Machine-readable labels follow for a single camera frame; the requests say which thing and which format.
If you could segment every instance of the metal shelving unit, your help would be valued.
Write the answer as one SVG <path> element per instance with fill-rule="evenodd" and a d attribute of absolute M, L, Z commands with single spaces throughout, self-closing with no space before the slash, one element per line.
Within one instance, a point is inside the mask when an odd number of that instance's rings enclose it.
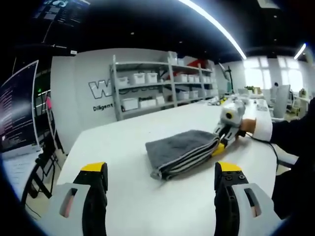
<path fill-rule="evenodd" d="M 122 87 L 119 88 L 117 86 L 117 73 L 120 72 L 131 72 L 134 73 L 135 71 L 155 71 L 158 74 L 158 77 L 160 78 L 160 72 L 161 71 L 167 71 L 169 74 L 169 80 L 164 82 L 158 82 L 154 84 L 140 84 L 140 85 L 131 85 L 128 87 Z M 174 72 L 183 72 L 183 73 L 194 73 L 199 74 L 200 82 L 199 83 L 184 83 L 184 82 L 174 82 Z M 110 77 L 111 77 L 111 85 L 112 85 L 112 91 L 113 91 L 113 98 L 115 103 L 115 113 L 117 120 L 123 120 L 125 116 L 136 114 L 138 112 L 142 111 L 148 111 L 153 110 L 156 108 L 165 108 L 169 106 L 177 107 L 179 104 L 183 103 L 190 103 L 202 99 L 211 98 L 212 96 L 207 96 L 205 93 L 205 83 L 203 80 L 203 76 L 209 76 L 212 73 L 212 70 L 209 69 L 203 69 L 201 68 L 200 64 L 198 67 L 192 67 L 192 66 L 181 66 L 181 65 L 174 65 L 171 64 L 170 61 L 168 63 L 166 62 L 157 62 L 157 61 L 116 61 L 116 56 L 113 56 L 113 64 L 110 65 Z M 193 99 L 187 99 L 187 100 L 177 100 L 176 96 L 176 86 L 188 86 L 189 89 L 192 90 L 191 87 L 195 85 L 200 85 L 202 89 L 202 97 L 199 98 L 193 98 Z M 157 105 L 154 107 L 147 107 L 147 108 L 139 108 L 134 110 L 129 110 L 122 112 L 122 106 L 121 106 L 121 98 L 119 91 L 121 90 L 127 90 L 127 89 L 137 89 L 137 88 L 148 88 L 148 87 L 163 87 L 163 86 L 171 86 L 172 90 L 172 102 L 166 102 L 165 104 Z"/>

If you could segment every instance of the black ceiling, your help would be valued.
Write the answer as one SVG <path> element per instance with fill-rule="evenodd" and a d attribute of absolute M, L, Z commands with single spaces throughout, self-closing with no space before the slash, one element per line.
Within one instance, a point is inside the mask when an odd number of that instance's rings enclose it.
<path fill-rule="evenodd" d="M 192 1 L 220 22 L 247 56 L 294 55 L 302 43 L 312 39 L 307 27 L 301 26 L 299 15 L 287 9 L 260 8 L 257 0 Z M 17 55 L 17 64 L 23 64 L 51 55 L 68 55 L 70 50 L 106 48 L 175 51 L 182 56 L 221 62 L 241 58 L 215 26 L 178 0 L 89 2 L 79 27 L 32 19 L 41 1 L 20 5 L 17 15 L 21 20 L 8 29 L 8 61 Z"/>

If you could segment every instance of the white table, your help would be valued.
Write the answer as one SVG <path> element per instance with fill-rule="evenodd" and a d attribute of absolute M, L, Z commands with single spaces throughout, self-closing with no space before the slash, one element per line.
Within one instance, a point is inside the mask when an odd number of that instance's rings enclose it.
<path fill-rule="evenodd" d="M 36 166 L 35 160 L 40 153 L 42 151 L 3 160 L 6 175 L 19 200 L 22 199 L 25 186 Z"/>
<path fill-rule="evenodd" d="M 256 116 L 253 100 L 251 103 L 247 118 Z M 249 182 L 272 196 L 277 167 L 272 149 L 251 138 L 240 138 L 207 163 L 161 182 L 150 177 L 145 143 L 191 129 L 213 132 L 220 112 L 221 107 L 194 103 L 84 131 L 71 149 L 57 184 L 73 182 L 86 164 L 105 161 L 108 235 L 213 235 L 215 162 L 237 164 Z M 270 119 L 269 111 L 258 113 Z"/>

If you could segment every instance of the person's hand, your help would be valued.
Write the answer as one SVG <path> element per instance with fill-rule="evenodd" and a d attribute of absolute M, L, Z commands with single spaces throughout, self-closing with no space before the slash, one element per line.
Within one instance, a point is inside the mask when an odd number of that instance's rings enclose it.
<path fill-rule="evenodd" d="M 253 134 L 255 132 L 255 128 L 256 128 L 256 120 L 255 119 L 242 120 L 240 130 Z"/>

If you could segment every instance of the folded towel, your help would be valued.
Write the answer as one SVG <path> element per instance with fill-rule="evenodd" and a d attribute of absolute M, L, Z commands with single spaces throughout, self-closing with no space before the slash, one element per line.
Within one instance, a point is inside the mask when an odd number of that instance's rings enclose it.
<path fill-rule="evenodd" d="M 152 178 L 170 179 L 207 161 L 217 149 L 217 135 L 190 130 L 169 138 L 146 143 L 153 168 Z"/>

